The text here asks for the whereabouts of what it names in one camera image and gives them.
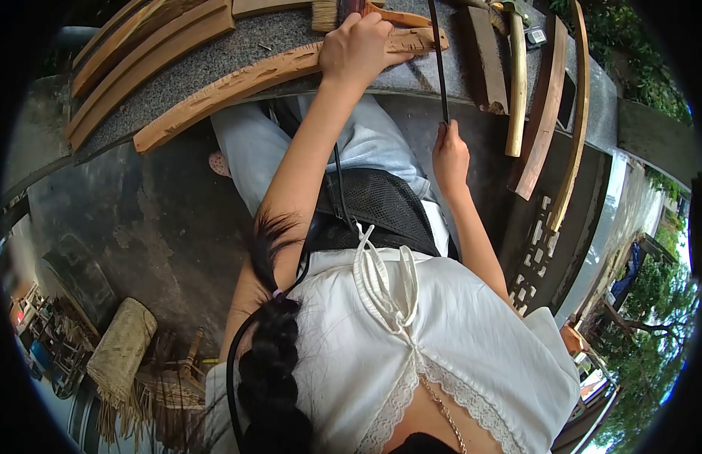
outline brush bristles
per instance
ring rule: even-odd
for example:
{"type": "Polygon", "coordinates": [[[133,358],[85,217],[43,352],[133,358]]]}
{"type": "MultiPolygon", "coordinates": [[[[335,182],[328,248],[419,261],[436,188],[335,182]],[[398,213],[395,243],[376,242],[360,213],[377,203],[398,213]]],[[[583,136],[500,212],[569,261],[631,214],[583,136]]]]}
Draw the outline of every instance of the brush bristles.
{"type": "Polygon", "coordinates": [[[327,33],[336,30],[336,21],[338,20],[338,5],[335,1],[331,2],[313,2],[313,22],[311,28],[313,31],[321,31],[327,33]]]}

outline black mesh waist belt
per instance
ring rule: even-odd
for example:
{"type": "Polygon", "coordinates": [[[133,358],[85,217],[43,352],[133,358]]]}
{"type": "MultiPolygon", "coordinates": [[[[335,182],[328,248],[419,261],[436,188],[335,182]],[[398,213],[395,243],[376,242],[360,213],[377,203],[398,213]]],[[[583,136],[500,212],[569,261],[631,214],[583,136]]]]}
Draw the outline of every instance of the black mesh waist belt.
{"type": "Polygon", "coordinates": [[[349,225],[347,213],[350,221],[360,222],[364,230],[369,224],[376,226],[369,239],[377,248],[408,246],[439,257],[421,200],[403,179],[373,168],[347,168],[342,178],[342,184],[337,172],[324,178],[315,225],[305,244],[307,251],[356,249],[358,232],[355,225],[349,225]]]}

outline blue tarp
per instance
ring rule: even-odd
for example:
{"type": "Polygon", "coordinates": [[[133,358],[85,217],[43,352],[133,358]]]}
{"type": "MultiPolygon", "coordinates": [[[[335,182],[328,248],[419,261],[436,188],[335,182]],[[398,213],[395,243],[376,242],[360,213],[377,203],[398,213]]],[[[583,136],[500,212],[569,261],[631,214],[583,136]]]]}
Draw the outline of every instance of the blue tarp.
{"type": "Polygon", "coordinates": [[[641,247],[636,241],[630,245],[631,258],[628,261],[628,272],[625,276],[618,282],[611,286],[611,293],[618,299],[618,295],[621,294],[630,284],[634,282],[636,276],[638,275],[638,258],[641,256],[641,247]]]}

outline metal rod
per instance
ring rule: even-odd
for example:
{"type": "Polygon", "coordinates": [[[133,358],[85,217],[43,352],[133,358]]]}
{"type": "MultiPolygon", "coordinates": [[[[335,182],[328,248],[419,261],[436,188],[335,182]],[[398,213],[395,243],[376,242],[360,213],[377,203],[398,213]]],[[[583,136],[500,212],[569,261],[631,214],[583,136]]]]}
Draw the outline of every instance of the metal rod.
{"type": "Polygon", "coordinates": [[[439,22],[437,20],[437,7],[435,0],[429,0],[429,14],[431,15],[431,27],[434,30],[434,48],[437,53],[437,69],[439,70],[439,91],[442,94],[442,117],[449,126],[449,105],[447,104],[447,85],[444,80],[444,62],[442,60],[442,42],[439,40],[439,22]]]}

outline sandal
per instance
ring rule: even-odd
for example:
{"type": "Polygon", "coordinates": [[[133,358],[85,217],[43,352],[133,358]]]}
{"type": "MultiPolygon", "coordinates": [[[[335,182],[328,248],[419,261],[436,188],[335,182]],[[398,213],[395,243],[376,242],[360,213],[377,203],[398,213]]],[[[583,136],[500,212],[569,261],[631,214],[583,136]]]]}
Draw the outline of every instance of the sandal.
{"type": "Polygon", "coordinates": [[[218,174],[220,177],[232,178],[229,174],[229,169],[227,168],[227,163],[224,161],[224,156],[219,151],[216,151],[210,155],[210,168],[214,173],[218,174]]]}

